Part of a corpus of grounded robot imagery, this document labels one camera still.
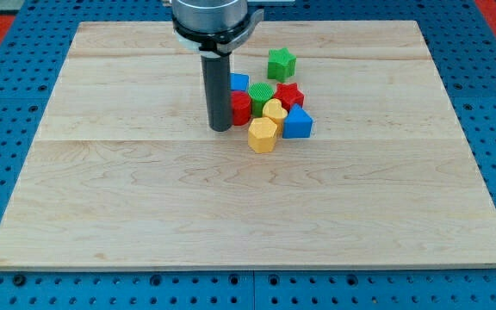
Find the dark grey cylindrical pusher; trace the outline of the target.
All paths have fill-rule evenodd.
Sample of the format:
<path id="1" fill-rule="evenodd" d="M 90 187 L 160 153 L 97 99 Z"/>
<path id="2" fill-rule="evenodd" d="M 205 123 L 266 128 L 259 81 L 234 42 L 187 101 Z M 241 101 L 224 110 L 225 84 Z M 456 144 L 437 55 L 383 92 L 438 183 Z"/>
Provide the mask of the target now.
<path id="1" fill-rule="evenodd" d="M 225 132 L 233 124 L 230 56 L 201 57 L 201 67 L 208 124 L 216 132 Z"/>

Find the black gripper mount ring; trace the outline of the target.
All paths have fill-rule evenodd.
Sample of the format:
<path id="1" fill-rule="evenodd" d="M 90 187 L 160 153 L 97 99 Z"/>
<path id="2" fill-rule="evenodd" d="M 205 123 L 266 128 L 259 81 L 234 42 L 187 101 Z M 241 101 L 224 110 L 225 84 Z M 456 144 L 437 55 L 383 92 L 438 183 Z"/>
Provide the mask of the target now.
<path id="1" fill-rule="evenodd" d="M 264 20 L 264 9 L 247 14 L 243 20 L 228 30 L 203 33 L 186 28 L 172 17 L 174 33 L 178 41 L 188 50 L 206 58 L 225 57 L 245 44 L 256 26 Z"/>

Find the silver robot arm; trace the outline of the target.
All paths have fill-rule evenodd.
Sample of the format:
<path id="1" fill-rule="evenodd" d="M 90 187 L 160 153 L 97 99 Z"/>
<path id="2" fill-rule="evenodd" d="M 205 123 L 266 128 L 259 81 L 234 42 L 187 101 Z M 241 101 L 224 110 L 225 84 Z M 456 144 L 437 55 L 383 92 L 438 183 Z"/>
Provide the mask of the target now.
<path id="1" fill-rule="evenodd" d="M 233 125 L 230 55 L 245 44 L 264 20 L 264 10 L 249 10 L 246 0 L 173 0 L 174 33 L 201 57 L 208 125 L 225 132 Z"/>

